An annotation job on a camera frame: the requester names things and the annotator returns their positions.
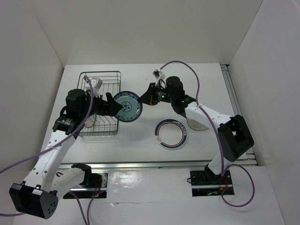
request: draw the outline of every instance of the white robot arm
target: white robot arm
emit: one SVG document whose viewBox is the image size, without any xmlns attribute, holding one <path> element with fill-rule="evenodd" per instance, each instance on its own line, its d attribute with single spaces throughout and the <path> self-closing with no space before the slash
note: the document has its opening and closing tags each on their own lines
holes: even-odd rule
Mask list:
<svg viewBox="0 0 300 225">
<path fill-rule="evenodd" d="M 150 83 L 148 90 L 138 98 L 138 101 L 147 105 L 157 105 L 160 101 L 168 102 L 171 103 L 177 114 L 193 119 L 211 129 L 214 126 L 223 149 L 224 168 L 232 164 L 254 145 L 254 140 L 242 116 L 224 115 L 200 105 L 202 110 L 211 118 L 211 123 L 207 115 L 197 106 L 196 100 L 185 94 L 183 84 L 178 77 L 168 77 L 165 87 L 162 87 L 160 82 L 165 75 L 161 70 L 155 70 L 153 74 L 158 81 Z M 205 174 L 209 180 L 219 178 L 222 172 L 221 164 L 222 160 L 219 152 L 205 167 Z"/>
<path fill-rule="evenodd" d="M 62 176 L 55 176 L 65 154 L 78 137 L 84 119 L 94 114 L 114 116 L 123 108 L 110 93 L 106 93 L 107 101 L 102 99 L 98 94 L 101 84 L 100 79 L 93 78 L 86 92 L 81 89 L 68 92 L 66 106 L 53 126 L 46 153 L 39 157 L 23 182 L 14 183 L 9 190 L 17 211 L 48 219 L 55 212 L 59 199 L 70 189 L 78 184 L 91 188 L 95 186 L 93 181 L 101 179 L 99 174 L 91 172 L 90 166 L 80 163 L 72 165 Z"/>
</svg>

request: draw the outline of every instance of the purple cable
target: purple cable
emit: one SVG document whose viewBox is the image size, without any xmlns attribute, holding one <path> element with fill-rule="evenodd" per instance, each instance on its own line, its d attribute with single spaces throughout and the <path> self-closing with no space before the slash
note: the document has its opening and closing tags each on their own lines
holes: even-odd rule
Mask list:
<svg viewBox="0 0 300 225">
<path fill-rule="evenodd" d="M 88 225 L 90 225 L 90 216 L 89 216 L 89 213 L 90 213 L 90 205 L 92 204 L 92 201 L 95 199 L 94 196 L 92 196 L 92 199 L 90 200 L 90 203 L 89 203 L 89 206 L 88 206 L 88 212 L 87 212 L 87 219 L 88 219 Z"/>
<path fill-rule="evenodd" d="M 77 201 L 77 203 L 78 203 L 78 205 L 79 205 L 79 209 L 80 209 L 80 212 L 81 212 L 81 215 L 82 215 L 82 217 L 83 217 L 83 220 L 84 220 L 85 225 L 90 225 L 90 224 L 88 224 L 88 222 L 87 222 L 86 219 L 85 219 L 84 212 L 83 212 L 83 208 L 82 208 L 82 206 L 81 206 L 81 203 L 80 203 L 78 197 L 77 197 L 72 191 L 69 191 L 69 194 L 71 194 L 71 195 L 76 199 L 76 201 Z"/>
<path fill-rule="evenodd" d="M 186 67 L 188 67 L 195 75 L 196 79 L 197 79 L 197 92 L 196 92 L 196 103 L 197 103 L 197 106 L 201 109 L 201 111 L 205 114 L 205 116 L 208 118 L 208 120 L 210 121 L 210 124 L 212 125 L 212 128 L 216 134 L 216 137 L 217 137 L 217 143 L 219 145 L 219 148 L 220 148 L 220 154 L 221 154 L 221 176 L 224 176 L 224 154 L 223 154 L 223 148 L 222 148 L 222 144 L 221 144 L 221 141 L 220 141 L 220 138 L 219 138 L 219 135 L 218 135 L 218 131 L 212 121 L 212 119 L 210 118 L 210 116 L 207 114 L 207 112 L 202 108 L 202 106 L 199 104 L 199 101 L 198 101 L 198 96 L 199 96 L 199 91 L 200 91 L 200 81 L 199 81 L 199 77 L 197 75 L 197 73 L 194 71 L 193 68 L 191 68 L 187 63 L 185 62 L 182 62 L 182 61 L 179 61 L 179 60 L 173 60 L 173 61 L 170 61 L 170 62 L 167 62 L 166 64 L 164 64 L 160 70 L 162 70 L 164 67 L 166 67 L 167 65 L 171 64 L 171 63 L 181 63 L 183 65 L 185 65 Z"/>
<path fill-rule="evenodd" d="M 18 161 L 18 162 L 15 162 L 15 163 L 13 163 L 13 164 L 11 164 L 11 165 L 5 167 L 4 169 L 0 170 L 0 174 L 3 173 L 3 172 L 6 171 L 6 170 L 8 170 L 8 169 L 10 169 L 10 168 L 12 168 L 12 167 L 18 165 L 18 164 L 21 164 L 21 163 L 23 163 L 23 162 L 26 162 L 26 161 L 28 161 L 28 160 L 31 160 L 31 159 L 33 159 L 33 158 L 36 158 L 36 157 L 38 157 L 38 156 L 40 156 L 40 155 L 43 155 L 43 154 L 45 154 L 45 153 L 47 153 L 47 152 L 53 150 L 54 148 L 56 148 L 57 146 L 61 145 L 61 144 L 64 143 L 67 139 L 69 139 L 70 137 L 72 137 L 73 135 L 75 135 L 77 132 L 80 131 L 80 129 L 84 126 L 84 123 L 86 122 L 86 120 L 87 120 L 88 117 L 90 116 L 90 112 L 91 112 L 92 106 L 93 106 L 93 88 L 92 88 L 92 84 L 91 84 L 89 78 L 87 77 L 87 75 L 84 76 L 84 79 L 89 83 L 89 86 L 90 86 L 90 96 L 91 96 L 91 98 L 90 98 L 90 106 L 89 106 L 88 112 L 87 112 L 85 118 L 83 119 L 83 121 L 81 122 L 81 124 L 78 126 L 78 128 L 75 129 L 71 134 L 69 134 L 69 135 L 68 135 L 66 138 L 64 138 L 62 141 L 58 142 L 57 144 L 53 145 L 52 147 L 48 148 L 47 150 L 42 151 L 42 152 L 40 152 L 40 153 L 38 153 L 38 154 L 36 154 L 36 155 L 34 155 L 34 156 L 30 156 L 30 157 L 28 157 L 28 158 L 22 159 L 22 160 L 20 160 L 20 161 Z M 4 214 L 4 213 L 0 213 L 0 217 L 16 217 L 16 216 L 20 216 L 20 215 L 23 215 L 23 214 L 24 214 L 24 213 L 15 213 L 15 214 Z"/>
<path fill-rule="evenodd" d="M 173 61 L 170 61 L 170 62 L 167 62 L 166 64 L 164 64 L 160 69 L 162 70 L 164 67 L 166 67 L 167 65 L 171 64 L 171 63 L 181 63 L 183 65 L 185 65 L 186 67 L 188 67 L 193 73 L 194 75 L 196 76 L 196 79 L 197 79 L 197 84 L 198 84 L 198 87 L 197 87 L 197 92 L 196 92 L 196 103 L 197 103 L 197 106 L 201 109 L 201 111 L 205 114 L 205 116 L 207 117 L 207 119 L 209 120 L 214 132 L 215 132 L 215 135 L 216 135 L 216 138 L 217 138 L 217 142 L 219 144 L 219 148 L 220 148 L 220 155 L 221 155 L 221 176 L 224 176 L 224 173 L 226 170 L 228 170 L 232 165 L 235 165 L 235 166 L 238 166 L 240 168 L 242 168 L 246 173 L 247 175 L 249 176 L 250 178 L 250 181 L 251 181 L 251 184 L 252 184 L 252 189 L 253 189 L 253 192 L 252 192 L 252 196 L 251 198 L 249 199 L 248 202 L 246 202 L 245 204 L 242 204 L 242 205 L 233 205 L 231 203 L 229 203 L 228 201 L 226 201 L 224 199 L 224 192 L 228 189 L 224 189 L 221 193 L 221 197 L 222 199 L 224 200 L 224 202 L 232 207 L 243 207 L 243 206 L 246 206 L 248 205 L 250 202 L 252 202 L 253 198 L 254 198 L 254 194 L 255 194 L 255 187 L 254 187 L 254 182 L 253 182 L 253 179 L 251 177 L 251 175 L 249 174 L 249 172 L 244 168 L 242 167 L 241 165 L 237 165 L 237 164 L 231 164 L 229 165 L 228 167 L 226 167 L 224 169 L 224 153 L 223 153 L 223 148 L 222 148 L 222 144 L 221 144 L 221 141 L 220 141 L 220 138 L 219 138 L 219 135 L 218 135 L 218 131 L 217 131 L 217 128 L 215 127 L 212 119 L 210 118 L 210 116 L 208 115 L 208 113 L 202 108 L 202 106 L 199 104 L 199 101 L 198 101 L 198 95 L 199 95 L 199 91 L 200 91 L 200 81 L 199 81 L 199 77 L 197 75 L 197 73 L 193 70 L 193 68 L 191 68 L 187 63 L 185 62 L 182 62 L 182 61 L 179 61 L 179 60 L 173 60 Z"/>
<path fill-rule="evenodd" d="M 251 198 L 249 199 L 248 202 L 246 202 L 246 203 L 244 203 L 244 204 L 242 204 L 242 205 L 233 205 L 233 204 L 229 203 L 228 201 L 226 201 L 225 198 L 224 198 L 224 192 L 225 192 L 227 189 L 229 189 L 229 187 L 228 187 L 228 188 L 225 188 L 225 189 L 222 191 L 221 197 L 222 197 L 223 201 L 224 201 L 227 205 L 230 205 L 230 206 L 236 207 L 236 208 L 240 208 L 240 207 L 244 207 L 244 206 L 248 205 L 250 202 L 252 202 L 252 200 L 253 200 L 253 198 L 254 198 L 254 195 L 255 195 L 255 187 L 254 187 L 254 182 L 253 182 L 253 180 L 252 180 L 251 175 L 250 175 L 249 172 L 248 172 L 244 167 L 242 167 L 241 165 L 238 165 L 238 164 L 231 164 L 231 165 L 229 165 L 229 166 L 227 166 L 227 167 L 225 168 L 225 171 L 228 170 L 229 167 L 231 167 L 231 166 L 233 166 L 233 165 L 234 165 L 234 166 L 237 166 L 237 167 L 239 167 L 239 168 L 242 168 L 242 169 L 246 172 L 246 174 L 248 175 L 248 177 L 250 178 L 251 184 L 252 184 L 252 195 L 251 195 Z"/>
</svg>

